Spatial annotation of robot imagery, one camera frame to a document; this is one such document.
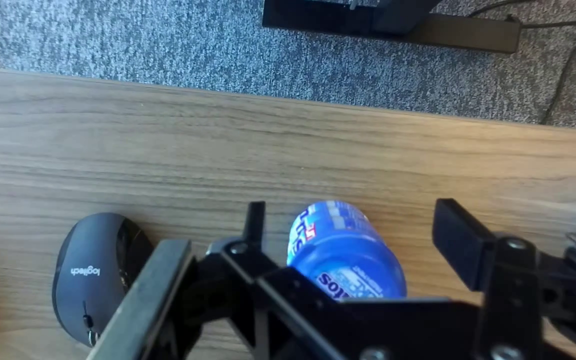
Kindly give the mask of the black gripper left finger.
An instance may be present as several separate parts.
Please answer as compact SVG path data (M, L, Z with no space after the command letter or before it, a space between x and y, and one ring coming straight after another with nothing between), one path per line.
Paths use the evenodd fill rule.
M191 265L189 241L162 241L86 360L182 360L189 351L170 312Z

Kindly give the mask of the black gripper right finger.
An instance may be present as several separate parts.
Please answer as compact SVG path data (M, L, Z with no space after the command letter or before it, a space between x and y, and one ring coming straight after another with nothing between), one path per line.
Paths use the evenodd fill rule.
M496 237L458 200L436 200L432 242L469 290L486 288Z

